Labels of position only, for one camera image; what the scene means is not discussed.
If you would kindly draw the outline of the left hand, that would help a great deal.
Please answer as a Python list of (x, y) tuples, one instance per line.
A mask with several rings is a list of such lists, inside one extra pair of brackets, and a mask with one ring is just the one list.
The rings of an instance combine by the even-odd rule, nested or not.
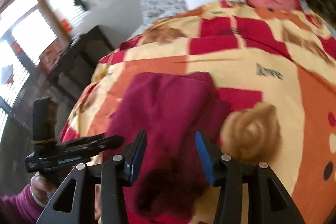
[(43, 177), (39, 172), (34, 174), (30, 182), (30, 192), (37, 204), (45, 207), (50, 197), (56, 192), (57, 187)]

